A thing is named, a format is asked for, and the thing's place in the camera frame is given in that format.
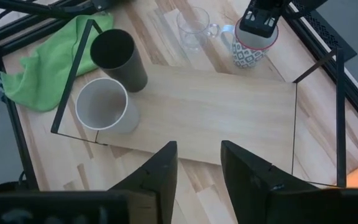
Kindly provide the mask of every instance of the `mug handle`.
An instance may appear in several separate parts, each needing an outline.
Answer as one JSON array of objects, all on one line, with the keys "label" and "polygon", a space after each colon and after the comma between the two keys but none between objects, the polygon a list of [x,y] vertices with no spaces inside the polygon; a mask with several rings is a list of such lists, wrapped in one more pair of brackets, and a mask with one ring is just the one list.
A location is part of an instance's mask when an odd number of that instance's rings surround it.
[{"label": "mug handle", "polygon": [[227,47],[228,50],[231,50],[231,43],[227,40],[226,36],[224,35],[224,33],[230,33],[231,35],[233,35],[234,38],[234,29],[236,27],[234,25],[224,25],[223,29],[222,29],[222,33],[221,33],[221,40],[223,42],[223,44]]},{"label": "mug handle", "polygon": [[[213,27],[216,29],[216,32],[215,32],[215,33],[212,33],[212,32],[211,32],[211,28],[213,28]],[[220,29],[221,29],[221,28],[219,27],[219,25],[217,25],[217,24],[210,24],[210,25],[208,26],[207,31],[206,31],[206,35],[209,36],[209,37],[215,38],[215,37],[218,36]]]}]

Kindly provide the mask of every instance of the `clear glass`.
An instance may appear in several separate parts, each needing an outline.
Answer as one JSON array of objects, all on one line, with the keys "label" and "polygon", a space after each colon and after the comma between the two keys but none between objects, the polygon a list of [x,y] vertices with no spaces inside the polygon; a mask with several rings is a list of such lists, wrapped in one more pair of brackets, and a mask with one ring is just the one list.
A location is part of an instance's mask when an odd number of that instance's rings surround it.
[{"label": "clear glass", "polygon": [[199,50],[208,37],[216,37],[219,33],[219,26],[210,24],[209,14],[200,7],[179,12],[177,23],[181,44],[190,50]]}]

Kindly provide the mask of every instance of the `white mug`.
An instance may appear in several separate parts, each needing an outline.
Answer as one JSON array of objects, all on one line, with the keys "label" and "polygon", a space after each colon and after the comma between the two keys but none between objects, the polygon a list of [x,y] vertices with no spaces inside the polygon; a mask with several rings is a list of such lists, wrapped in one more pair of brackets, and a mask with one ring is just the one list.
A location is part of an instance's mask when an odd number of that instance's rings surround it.
[{"label": "white mug", "polygon": [[[276,42],[278,27],[275,27],[271,37],[265,38],[240,30],[240,21],[241,20],[239,20],[235,26],[225,25],[222,29],[221,39],[227,49],[232,53],[233,61],[238,67],[254,67]],[[225,33],[233,35],[233,41],[231,43],[226,39]]]},{"label": "white mug", "polygon": [[92,130],[130,133],[140,115],[124,86],[112,78],[97,78],[87,83],[75,103],[81,124]]}]

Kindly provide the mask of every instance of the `wooden surface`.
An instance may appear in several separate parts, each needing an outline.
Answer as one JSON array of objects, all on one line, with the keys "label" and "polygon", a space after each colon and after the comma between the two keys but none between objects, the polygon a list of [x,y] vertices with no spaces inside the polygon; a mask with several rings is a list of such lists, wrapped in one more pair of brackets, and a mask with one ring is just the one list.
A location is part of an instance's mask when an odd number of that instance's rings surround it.
[{"label": "wooden surface", "polygon": [[[134,37],[146,63],[193,67],[246,77],[291,82],[315,63],[288,24],[280,19],[275,45],[256,68],[241,70],[232,64],[225,46],[211,39],[202,52],[181,48],[175,18],[189,4],[210,13],[211,22],[234,24],[247,0],[143,0],[112,10],[115,27]],[[21,70],[40,40],[7,55],[7,71]],[[17,106],[35,174],[42,190],[108,189],[145,162],[150,153],[100,146],[50,133],[56,110],[36,113]],[[293,174],[302,179],[336,182],[335,85],[318,69],[298,87]],[[358,167],[358,114],[346,103],[347,171]],[[221,168],[181,160],[173,223],[235,223]]]},{"label": "wooden surface", "polygon": [[221,141],[230,140],[291,172],[296,84],[160,65],[145,70],[146,87],[130,94],[138,126],[130,134],[100,131],[97,142],[157,152],[177,141],[179,158],[220,165]]}]

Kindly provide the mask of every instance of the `black cup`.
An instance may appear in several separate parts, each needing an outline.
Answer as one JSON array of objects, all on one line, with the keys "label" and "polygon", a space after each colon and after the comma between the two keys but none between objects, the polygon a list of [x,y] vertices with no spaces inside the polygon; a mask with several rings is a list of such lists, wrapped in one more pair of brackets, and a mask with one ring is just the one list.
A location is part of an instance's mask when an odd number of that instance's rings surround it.
[{"label": "black cup", "polygon": [[134,39],[126,31],[111,29],[99,34],[91,45],[91,58],[101,70],[129,92],[141,91],[147,74]]}]

